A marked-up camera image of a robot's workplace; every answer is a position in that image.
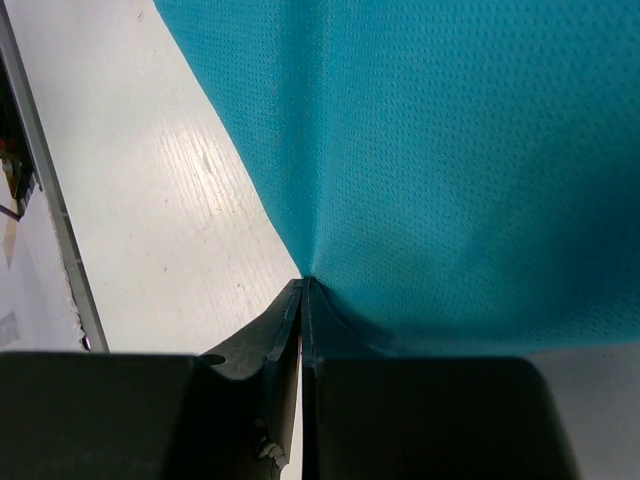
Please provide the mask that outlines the teal t-shirt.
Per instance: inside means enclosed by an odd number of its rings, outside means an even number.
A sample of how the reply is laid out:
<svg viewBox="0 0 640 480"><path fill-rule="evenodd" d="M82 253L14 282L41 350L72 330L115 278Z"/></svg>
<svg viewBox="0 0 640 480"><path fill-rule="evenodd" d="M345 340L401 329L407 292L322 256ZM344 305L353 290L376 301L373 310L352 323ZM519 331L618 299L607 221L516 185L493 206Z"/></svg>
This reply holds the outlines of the teal t-shirt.
<svg viewBox="0 0 640 480"><path fill-rule="evenodd" d="M385 352L639 337L635 1L160 1L300 273Z"/></svg>

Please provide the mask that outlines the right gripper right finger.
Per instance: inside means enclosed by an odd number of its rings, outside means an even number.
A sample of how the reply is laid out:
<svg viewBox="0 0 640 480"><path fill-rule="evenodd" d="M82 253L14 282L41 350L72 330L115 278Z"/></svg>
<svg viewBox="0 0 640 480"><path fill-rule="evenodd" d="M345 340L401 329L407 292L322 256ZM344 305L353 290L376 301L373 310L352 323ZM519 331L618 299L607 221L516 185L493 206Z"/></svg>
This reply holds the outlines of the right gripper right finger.
<svg viewBox="0 0 640 480"><path fill-rule="evenodd" d="M513 357L390 357L301 295L306 479L575 479L549 388Z"/></svg>

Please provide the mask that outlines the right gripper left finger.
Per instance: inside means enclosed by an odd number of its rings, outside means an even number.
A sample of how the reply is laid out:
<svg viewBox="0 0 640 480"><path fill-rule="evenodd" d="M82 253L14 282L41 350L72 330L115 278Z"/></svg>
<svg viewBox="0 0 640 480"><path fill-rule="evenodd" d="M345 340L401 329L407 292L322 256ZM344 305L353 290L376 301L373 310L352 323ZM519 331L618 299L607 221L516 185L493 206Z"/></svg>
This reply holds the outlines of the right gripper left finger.
<svg viewBox="0 0 640 480"><path fill-rule="evenodd" d="M1 357L5 479L277 479L289 463L302 284L204 354Z"/></svg>

